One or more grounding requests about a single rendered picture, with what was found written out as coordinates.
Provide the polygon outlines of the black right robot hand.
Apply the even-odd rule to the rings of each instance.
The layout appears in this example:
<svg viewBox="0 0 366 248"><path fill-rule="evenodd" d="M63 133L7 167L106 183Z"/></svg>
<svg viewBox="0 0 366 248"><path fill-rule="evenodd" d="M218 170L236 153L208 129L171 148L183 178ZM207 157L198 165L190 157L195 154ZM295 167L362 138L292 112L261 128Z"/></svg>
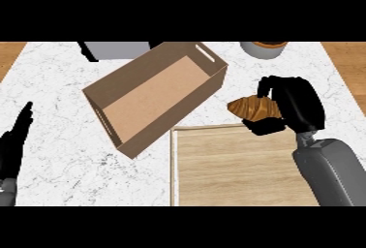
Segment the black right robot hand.
<svg viewBox="0 0 366 248"><path fill-rule="evenodd" d="M297 134L325 129L325 109L310 82L301 77L263 77L257 97L272 95L280 117L242 120L251 132L264 136L291 128Z"/></svg>

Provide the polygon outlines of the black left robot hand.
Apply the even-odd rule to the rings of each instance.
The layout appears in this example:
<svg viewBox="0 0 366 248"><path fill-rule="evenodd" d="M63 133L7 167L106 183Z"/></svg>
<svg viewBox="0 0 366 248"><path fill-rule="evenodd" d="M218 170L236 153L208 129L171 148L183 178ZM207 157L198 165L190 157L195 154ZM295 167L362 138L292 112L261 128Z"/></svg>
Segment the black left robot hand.
<svg viewBox="0 0 366 248"><path fill-rule="evenodd" d="M22 158L24 142L32 122L32 102L28 102L19 113L13 129L0 136L0 179L18 178Z"/></svg>

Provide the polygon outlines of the brown croissant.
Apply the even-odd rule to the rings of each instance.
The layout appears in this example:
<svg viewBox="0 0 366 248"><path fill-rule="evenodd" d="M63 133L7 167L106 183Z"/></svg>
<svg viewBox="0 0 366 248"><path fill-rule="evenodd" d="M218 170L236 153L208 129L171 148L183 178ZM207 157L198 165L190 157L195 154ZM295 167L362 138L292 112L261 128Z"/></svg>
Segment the brown croissant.
<svg viewBox="0 0 366 248"><path fill-rule="evenodd" d="M230 102L227 104L227 110L251 122L267 117L282 117L277 103L269 97L258 98L255 95Z"/></svg>

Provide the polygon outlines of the pale wooden tray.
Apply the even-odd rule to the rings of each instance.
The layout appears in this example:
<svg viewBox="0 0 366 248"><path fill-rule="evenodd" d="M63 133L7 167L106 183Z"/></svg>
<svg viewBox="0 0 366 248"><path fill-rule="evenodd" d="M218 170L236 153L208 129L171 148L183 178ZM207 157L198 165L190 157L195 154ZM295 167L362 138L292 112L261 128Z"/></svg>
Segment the pale wooden tray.
<svg viewBox="0 0 366 248"><path fill-rule="evenodd" d="M170 130L170 204L310 205L292 159L295 134L257 136L239 124Z"/></svg>

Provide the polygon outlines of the brown cardboard box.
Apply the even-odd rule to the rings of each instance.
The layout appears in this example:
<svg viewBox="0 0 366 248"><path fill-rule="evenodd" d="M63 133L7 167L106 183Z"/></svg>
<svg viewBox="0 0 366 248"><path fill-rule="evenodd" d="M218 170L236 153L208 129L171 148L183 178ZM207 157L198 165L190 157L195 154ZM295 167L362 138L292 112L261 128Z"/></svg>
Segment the brown cardboard box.
<svg viewBox="0 0 366 248"><path fill-rule="evenodd" d="M223 85L227 63L201 42L164 42L83 93L115 149L136 157Z"/></svg>

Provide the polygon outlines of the grey box-shaped appliance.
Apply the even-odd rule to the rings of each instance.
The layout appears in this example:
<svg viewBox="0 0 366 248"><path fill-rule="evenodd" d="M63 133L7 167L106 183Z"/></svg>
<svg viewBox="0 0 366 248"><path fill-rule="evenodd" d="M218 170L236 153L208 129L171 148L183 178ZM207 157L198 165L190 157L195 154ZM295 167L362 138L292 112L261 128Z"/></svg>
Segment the grey box-shaped appliance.
<svg viewBox="0 0 366 248"><path fill-rule="evenodd" d="M90 62L114 59L134 59L161 42L78 42L81 54Z"/></svg>

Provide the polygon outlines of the grey cup with brown content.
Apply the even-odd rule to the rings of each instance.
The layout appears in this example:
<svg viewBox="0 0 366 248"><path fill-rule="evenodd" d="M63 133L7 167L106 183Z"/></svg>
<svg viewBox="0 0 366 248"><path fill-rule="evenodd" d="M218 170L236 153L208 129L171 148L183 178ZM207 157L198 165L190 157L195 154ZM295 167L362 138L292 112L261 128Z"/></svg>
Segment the grey cup with brown content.
<svg viewBox="0 0 366 248"><path fill-rule="evenodd" d="M286 44L286 42L274 42L272 44L264 42L241 42L241 47L251 57L273 59L280 55Z"/></svg>

